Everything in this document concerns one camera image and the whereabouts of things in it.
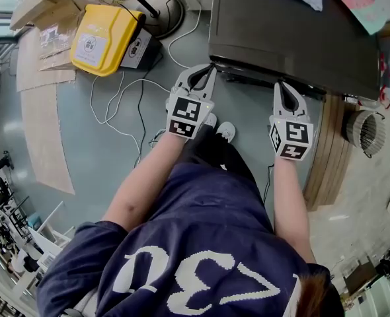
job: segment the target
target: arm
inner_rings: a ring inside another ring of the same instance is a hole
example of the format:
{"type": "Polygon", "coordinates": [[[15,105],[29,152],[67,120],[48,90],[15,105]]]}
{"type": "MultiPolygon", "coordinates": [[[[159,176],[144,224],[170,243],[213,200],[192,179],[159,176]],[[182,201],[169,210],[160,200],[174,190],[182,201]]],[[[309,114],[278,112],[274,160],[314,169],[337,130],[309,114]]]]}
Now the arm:
{"type": "Polygon", "coordinates": [[[309,243],[307,207],[295,162],[276,157],[274,162],[274,230],[307,263],[315,263],[309,243]]]}
{"type": "Polygon", "coordinates": [[[103,221],[131,231],[140,225],[175,165],[186,139],[164,133],[154,149],[123,181],[103,221]]]}

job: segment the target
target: yellow case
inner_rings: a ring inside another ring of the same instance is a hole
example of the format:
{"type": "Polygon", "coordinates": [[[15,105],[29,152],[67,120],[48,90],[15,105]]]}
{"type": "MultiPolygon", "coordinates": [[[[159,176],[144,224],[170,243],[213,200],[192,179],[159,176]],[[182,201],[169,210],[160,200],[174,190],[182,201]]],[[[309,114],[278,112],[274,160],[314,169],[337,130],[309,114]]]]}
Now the yellow case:
{"type": "MultiPolygon", "coordinates": [[[[143,16],[131,12],[138,20],[143,16]]],[[[120,7],[87,5],[71,45],[72,64],[101,77],[114,73],[137,28],[133,16],[120,7]]]]}

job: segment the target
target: fan base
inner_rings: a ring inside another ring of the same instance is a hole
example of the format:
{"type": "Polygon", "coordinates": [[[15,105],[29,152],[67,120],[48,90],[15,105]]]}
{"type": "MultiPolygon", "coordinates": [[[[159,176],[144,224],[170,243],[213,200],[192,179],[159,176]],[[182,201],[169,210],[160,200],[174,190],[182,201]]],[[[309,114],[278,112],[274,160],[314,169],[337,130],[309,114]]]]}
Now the fan base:
{"type": "Polygon", "coordinates": [[[145,13],[147,19],[144,28],[157,39],[163,39],[175,32],[184,19],[184,7],[179,0],[154,0],[149,4],[159,12],[157,18],[142,5],[138,10],[145,13]]]}

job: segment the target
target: gray floor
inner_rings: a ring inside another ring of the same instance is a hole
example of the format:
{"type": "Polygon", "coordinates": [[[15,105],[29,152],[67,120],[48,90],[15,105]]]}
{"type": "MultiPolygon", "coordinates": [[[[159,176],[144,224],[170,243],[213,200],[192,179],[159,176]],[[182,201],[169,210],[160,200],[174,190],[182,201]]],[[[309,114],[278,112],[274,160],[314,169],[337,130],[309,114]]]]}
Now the gray floor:
{"type": "MultiPolygon", "coordinates": [[[[196,22],[196,13],[188,13],[181,29],[175,34],[190,30],[196,22]]],[[[172,47],[175,58],[192,66],[207,63],[208,29],[210,14],[203,13],[198,29],[179,40],[172,47]]],[[[182,71],[167,55],[166,48],[171,39],[163,41],[163,60],[149,74],[166,88],[171,88],[182,71]]],[[[144,72],[126,71],[124,85],[142,77],[144,72]]],[[[117,91],[121,74],[99,78],[95,85],[94,107],[98,116],[103,116],[108,100],[117,91]]],[[[24,207],[29,213],[37,211],[46,218],[54,207],[64,201],[66,206],[60,218],[54,222],[59,230],[84,221],[97,221],[105,212],[120,182],[130,173],[137,157],[134,142],[129,137],[117,134],[113,129],[99,125],[89,107],[89,97],[93,75],[78,71],[74,83],[58,86],[58,113],[61,138],[75,195],[65,194],[56,189],[39,184],[32,170],[24,132],[22,130],[20,94],[16,92],[15,78],[4,72],[0,89],[0,154],[11,152],[15,169],[12,180],[16,196],[26,195],[30,201],[24,207]]],[[[120,130],[134,134],[138,140],[142,136],[142,126],[137,113],[139,83],[126,91],[120,105],[119,114],[112,123],[120,130]]],[[[150,148],[148,141],[165,126],[164,103],[167,93],[158,87],[145,83],[141,102],[141,112],[145,121],[146,136],[142,147],[143,155],[150,148]]],[[[219,122],[231,121],[237,128],[235,146],[250,167],[261,193],[267,182],[267,166],[274,161],[274,153],[267,133],[268,118],[272,113],[272,90],[264,87],[227,83],[225,76],[218,75],[213,101],[214,113],[219,122]]],[[[311,121],[317,124],[320,117],[320,102],[307,100],[311,121]]],[[[311,166],[312,154],[298,164],[299,179],[305,183],[311,166]]],[[[269,215],[272,215],[273,189],[270,187],[266,201],[269,215]]]]}

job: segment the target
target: navy blue t-shirt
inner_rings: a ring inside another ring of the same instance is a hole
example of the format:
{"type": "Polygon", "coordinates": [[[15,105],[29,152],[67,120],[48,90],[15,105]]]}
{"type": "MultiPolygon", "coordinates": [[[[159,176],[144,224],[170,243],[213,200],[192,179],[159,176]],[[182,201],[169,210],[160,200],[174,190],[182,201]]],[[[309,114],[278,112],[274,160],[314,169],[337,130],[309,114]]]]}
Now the navy blue t-shirt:
{"type": "Polygon", "coordinates": [[[106,221],[80,226],[37,301],[41,316],[58,317],[98,287],[97,316],[293,316],[299,278],[319,272],[326,310],[343,316],[328,269],[274,235],[251,181],[185,163],[146,223],[130,232],[106,221]]]}

